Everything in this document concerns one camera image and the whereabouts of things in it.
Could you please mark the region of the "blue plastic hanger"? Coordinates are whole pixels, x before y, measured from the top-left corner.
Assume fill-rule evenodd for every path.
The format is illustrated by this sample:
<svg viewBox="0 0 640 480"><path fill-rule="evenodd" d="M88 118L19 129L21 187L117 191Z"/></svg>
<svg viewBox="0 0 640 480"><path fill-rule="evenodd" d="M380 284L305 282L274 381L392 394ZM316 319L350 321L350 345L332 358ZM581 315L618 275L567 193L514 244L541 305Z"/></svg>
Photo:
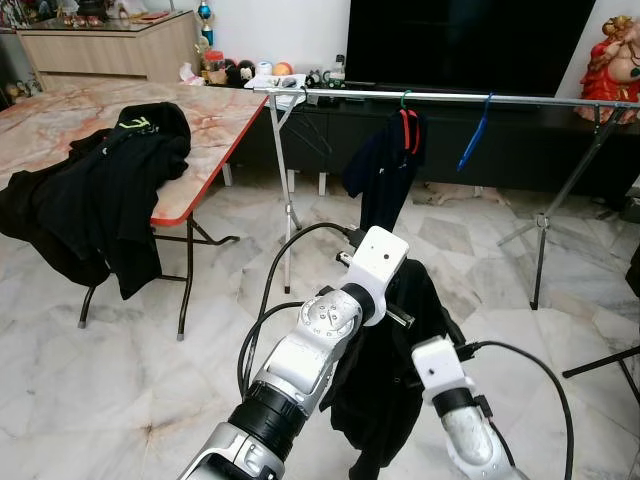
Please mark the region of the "blue plastic hanger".
<svg viewBox="0 0 640 480"><path fill-rule="evenodd" d="M460 156L460 160L458 160L458 163L456 164L457 172L462 172L462 170L465 169L468 160L470 160L471 156L474 155L477 145L479 145L480 141L483 140L486 131L486 124L489 122L490 105L492 105L494 96L494 93L490 92L485 97L483 102L483 114L481 114L479 122L476 124L475 132L472 133L465 150L463 150L462 155Z"/></svg>

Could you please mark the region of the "black polo shirt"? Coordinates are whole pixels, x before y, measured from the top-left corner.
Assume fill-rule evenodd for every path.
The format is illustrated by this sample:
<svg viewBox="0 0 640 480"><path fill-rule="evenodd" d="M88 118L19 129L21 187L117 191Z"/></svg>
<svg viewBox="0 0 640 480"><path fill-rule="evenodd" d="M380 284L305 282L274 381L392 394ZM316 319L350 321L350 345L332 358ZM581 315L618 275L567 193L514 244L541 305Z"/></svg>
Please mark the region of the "black polo shirt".
<svg viewBox="0 0 640 480"><path fill-rule="evenodd" d="M460 325L440 302L428 269L406 259L388 285L389 307L411 316L410 326L392 317L364 326L348 343L332 384L320 402L332 428L360 452L349 480L376 480L401 451L419 419L422 383L412 364L412 348L433 337L466 342Z"/></svg>

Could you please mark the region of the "black television console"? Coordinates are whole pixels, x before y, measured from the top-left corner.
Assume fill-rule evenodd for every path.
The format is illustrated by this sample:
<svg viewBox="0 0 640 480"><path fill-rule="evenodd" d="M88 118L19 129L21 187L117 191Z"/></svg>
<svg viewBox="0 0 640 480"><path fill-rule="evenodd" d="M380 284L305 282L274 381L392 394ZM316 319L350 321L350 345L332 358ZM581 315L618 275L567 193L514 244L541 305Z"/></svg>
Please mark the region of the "black television console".
<svg viewBox="0 0 640 480"><path fill-rule="evenodd" d="M554 193L593 145L595 128L570 108L495 104L483 137L462 169L483 114L479 102L413 101L424 115L426 163L417 178L425 182L527 189ZM301 105L283 125L285 165L307 173L339 175L372 134L397 113L394 100L347 100L335 106ZM639 174L640 128L621 125L572 188L576 195L625 195Z"/></svg>

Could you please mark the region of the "red laughing Buddha statue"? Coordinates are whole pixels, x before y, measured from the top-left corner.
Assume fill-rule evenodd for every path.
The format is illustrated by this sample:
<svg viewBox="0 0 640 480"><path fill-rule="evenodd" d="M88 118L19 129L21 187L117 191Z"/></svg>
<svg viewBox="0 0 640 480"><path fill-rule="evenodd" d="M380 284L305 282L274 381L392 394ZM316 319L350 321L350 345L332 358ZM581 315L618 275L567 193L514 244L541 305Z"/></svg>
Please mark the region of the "red laughing Buddha statue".
<svg viewBox="0 0 640 480"><path fill-rule="evenodd" d="M602 32L604 40L590 51L580 99L640 102L640 24L630 15L617 15Z"/></svg>

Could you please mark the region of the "silver metal clothes rack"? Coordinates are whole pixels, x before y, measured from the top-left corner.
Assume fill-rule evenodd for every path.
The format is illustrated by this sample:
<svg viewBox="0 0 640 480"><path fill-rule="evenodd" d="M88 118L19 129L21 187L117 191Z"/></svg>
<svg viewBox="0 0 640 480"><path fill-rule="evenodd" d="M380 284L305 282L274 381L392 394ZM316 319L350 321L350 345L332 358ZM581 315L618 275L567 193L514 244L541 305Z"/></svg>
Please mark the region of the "silver metal clothes rack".
<svg viewBox="0 0 640 480"><path fill-rule="evenodd" d="M253 90L256 93L265 93L266 96L269 93L283 93L284 90ZM402 93L393 93L387 91L367 91L367 90L305 90L303 96L308 97L330 97L330 99L399 99ZM410 93L407 99L413 101L430 101L430 102L481 102L483 104L486 95L479 95L479 93ZM585 170L589 168L593 163L594 157L600 151L600 148L604 145L604 142L612 136L614 131L620 127L620 120L623 114L628 111L640 110L640 102L617 102L617 101L596 101L596 100L581 100L581 99L552 99L552 97L529 97L529 96L509 96L509 95L497 95L494 96L492 102L497 104L515 104L515 105L535 105L535 106L559 106L559 108L590 108L594 111L595 118L594 124L594 137L593 142L590 143L588 151L582 155L579 160L579 164L572 170L570 178L562 184L559 188L556 198L554 198L552 204L547 210L539 212L535 216L534 220L524 227L518 228L515 232L508 234L507 237L502 239L502 244L512 241L512 239L520 238L522 234L527 230L538 229L539 244L538 244L538 262L536 262L536 270L534 276L534 282L532 282L532 293L530 300L531 310L539 310L540 296L541 296L541 274L544 270L545 251L547 251L547 237L549 230L556 230L558 227L552 223L552 218L556 215L556 211L564 202L564 198L568 196L571 189L579 183L581 175L585 173ZM293 108L297 108L302 102L296 102ZM291 180L289 180L289 174L285 169L283 143L282 143L282 127L287 122L289 115L292 114L292 109L288 111L276 110L275 108L268 108L270 111L271 119L271 134L273 134L273 142L275 146L276 164L278 164L278 170L280 174L280 183L282 183L282 192L284 195L284 233L282 238L284 241L294 233L298 232L301 228L301 223L298 221L296 215L296 209L294 209Z"/></svg>

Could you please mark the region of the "black flat television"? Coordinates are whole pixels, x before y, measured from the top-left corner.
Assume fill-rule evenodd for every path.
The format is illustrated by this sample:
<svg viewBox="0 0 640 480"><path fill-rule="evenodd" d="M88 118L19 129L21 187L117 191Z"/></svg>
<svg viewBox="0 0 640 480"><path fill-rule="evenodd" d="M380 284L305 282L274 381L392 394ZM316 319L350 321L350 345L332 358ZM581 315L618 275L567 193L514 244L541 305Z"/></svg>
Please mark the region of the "black flat television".
<svg viewBox="0 0 640 480"><path fill-rule="evenodd" d="M351 84L552 96L595 0L352 0Z"/></svg>

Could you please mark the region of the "navy shirt red stripes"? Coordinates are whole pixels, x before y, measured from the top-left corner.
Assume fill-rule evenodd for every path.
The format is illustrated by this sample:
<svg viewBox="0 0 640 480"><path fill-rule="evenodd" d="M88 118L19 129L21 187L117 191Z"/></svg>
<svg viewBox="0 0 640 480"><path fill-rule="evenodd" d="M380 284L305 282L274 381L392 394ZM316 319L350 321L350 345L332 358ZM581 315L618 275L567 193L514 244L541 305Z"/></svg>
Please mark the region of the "navy shirt red stripes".
<svg viewBox="0 0 640 480"><path fill-rule="evenodd" d="M347 195L361 198L358 228L393 230L426 160L428 119L411 109L390 114L342 172Z"/></svg>

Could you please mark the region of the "white tray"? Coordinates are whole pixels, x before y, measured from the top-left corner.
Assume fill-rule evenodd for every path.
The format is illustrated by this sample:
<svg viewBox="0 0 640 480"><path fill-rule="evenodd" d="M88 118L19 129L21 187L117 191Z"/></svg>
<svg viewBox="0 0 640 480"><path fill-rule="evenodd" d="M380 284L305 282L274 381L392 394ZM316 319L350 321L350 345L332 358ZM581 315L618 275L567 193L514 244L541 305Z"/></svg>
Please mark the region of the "white tray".
<svg viewBox="0 0 640 480"><path fill-rule="evenodd" d="M284 90L283 93L269 93L265 105L276 110L291 110L296 102L306 102L303 91L308 88L308 77L305 74L292 76L268 76L261 74L250 79L244 86L246 90Z"/></svg>

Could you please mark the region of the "black plush toy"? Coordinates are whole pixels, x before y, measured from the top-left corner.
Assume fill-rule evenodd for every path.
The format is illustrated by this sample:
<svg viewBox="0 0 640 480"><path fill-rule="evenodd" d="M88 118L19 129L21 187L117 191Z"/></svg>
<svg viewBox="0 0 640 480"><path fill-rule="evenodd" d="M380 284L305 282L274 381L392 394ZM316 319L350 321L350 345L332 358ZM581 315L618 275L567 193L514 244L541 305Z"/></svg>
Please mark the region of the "black plush toy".
<svg viewBox="0 0 640 480"><path fill-rule="evenodd" d="M251 60L232 61L227 59L224 61L224 73L227 76L227 84L232 88L243 88L248 82L255 77L256 64Z"/></svg>

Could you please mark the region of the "marble top folding table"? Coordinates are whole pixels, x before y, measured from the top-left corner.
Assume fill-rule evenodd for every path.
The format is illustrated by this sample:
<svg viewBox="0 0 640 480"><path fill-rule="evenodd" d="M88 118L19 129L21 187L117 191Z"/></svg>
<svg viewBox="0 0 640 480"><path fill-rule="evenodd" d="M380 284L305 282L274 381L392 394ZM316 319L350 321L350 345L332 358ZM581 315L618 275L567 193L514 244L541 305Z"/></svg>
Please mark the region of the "marble top folding table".
<svg viewBox="0 0 640 480"><path fill-rule="evenodd" d="M195 210L223 173L230 155L266 101L250 90L227 90L141 79L69 79L61 86L0 111L0 188L12 175L67 159L70 142L114 127L120 110L148 102L173 102L186 115L191 131L187 169L157 189L152 228L183 227L178 242L186 246L186 271L174 275L184 285L177 338L186 334L186 317L195 278L195 246L214 244L195 220Z"/></svg>

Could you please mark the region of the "red lid jar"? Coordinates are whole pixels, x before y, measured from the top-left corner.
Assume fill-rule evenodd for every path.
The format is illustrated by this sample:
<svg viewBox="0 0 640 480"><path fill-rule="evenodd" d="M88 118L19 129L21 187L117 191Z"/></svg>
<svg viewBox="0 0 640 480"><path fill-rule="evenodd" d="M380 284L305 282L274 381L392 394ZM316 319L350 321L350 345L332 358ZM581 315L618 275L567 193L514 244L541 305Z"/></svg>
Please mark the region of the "red lid jar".
<svg viewBox="0 0 640 480"><path fill-rule="evenodd" d="M204 59L206 84L227 84L223 52L220 50L207 50L202 55L202 59Z"/></svg>

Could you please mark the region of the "blue gold ornament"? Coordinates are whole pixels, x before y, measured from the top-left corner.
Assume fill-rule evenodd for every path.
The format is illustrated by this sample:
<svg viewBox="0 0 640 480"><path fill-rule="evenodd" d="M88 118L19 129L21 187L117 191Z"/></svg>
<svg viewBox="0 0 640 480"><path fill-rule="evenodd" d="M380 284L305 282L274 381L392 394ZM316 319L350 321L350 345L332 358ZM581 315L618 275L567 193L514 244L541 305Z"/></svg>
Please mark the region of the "blue gold ornament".
<svg viewBox="0 0 640 480"><path fill-rule="evenodd" d="M215 37L214 31L212 31L212 10L209 5L209 0L200 0L200 3L198 3L196 9L196 13L201 22L201 36L205 38L207 45L214 45Z"/></svg>

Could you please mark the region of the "black garment green logo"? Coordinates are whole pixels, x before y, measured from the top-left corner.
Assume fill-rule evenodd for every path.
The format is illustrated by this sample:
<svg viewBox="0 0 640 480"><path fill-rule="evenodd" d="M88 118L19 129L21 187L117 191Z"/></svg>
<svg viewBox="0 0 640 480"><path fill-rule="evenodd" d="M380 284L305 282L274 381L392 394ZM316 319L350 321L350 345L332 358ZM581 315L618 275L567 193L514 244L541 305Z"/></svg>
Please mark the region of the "black garment green logo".
<svg viewBox="0 0 640 480"><path fill-rule="evenodd" d="M123 300L161 274L150 220L159 189L188 168L189 140L173 102L127 106L110 128L70 143L33 197L38 224L74 260L109 268Z"/></svg>

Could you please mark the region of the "light wooden cabinet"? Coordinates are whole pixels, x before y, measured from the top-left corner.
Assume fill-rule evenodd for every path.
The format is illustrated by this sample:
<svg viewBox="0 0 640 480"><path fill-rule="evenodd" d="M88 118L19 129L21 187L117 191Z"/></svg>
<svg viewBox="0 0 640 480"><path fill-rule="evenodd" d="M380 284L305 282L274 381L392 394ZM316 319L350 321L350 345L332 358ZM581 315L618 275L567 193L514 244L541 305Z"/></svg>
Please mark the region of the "light wooden cabinet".
<svg viewBox="0 0 640 480"><path fill-rule="evenodd" d="M178 83L180 68L198 61L191 10L151 24L109 20L99 28L70 28L51 19L15 33L45 90L81 78Z"/></svg>

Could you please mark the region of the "dark figurine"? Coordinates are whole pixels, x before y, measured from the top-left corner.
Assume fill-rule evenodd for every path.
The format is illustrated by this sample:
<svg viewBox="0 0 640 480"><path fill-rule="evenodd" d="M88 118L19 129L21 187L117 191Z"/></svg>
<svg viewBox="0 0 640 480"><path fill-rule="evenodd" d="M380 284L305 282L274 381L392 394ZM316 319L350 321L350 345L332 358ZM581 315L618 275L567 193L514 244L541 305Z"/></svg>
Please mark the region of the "dark figurine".
<svg viewBox="0 0 640 480"><path fill-rule="evenodd" d="M78 17L106 20L109 18L108 0L74 0Z"/></svg>

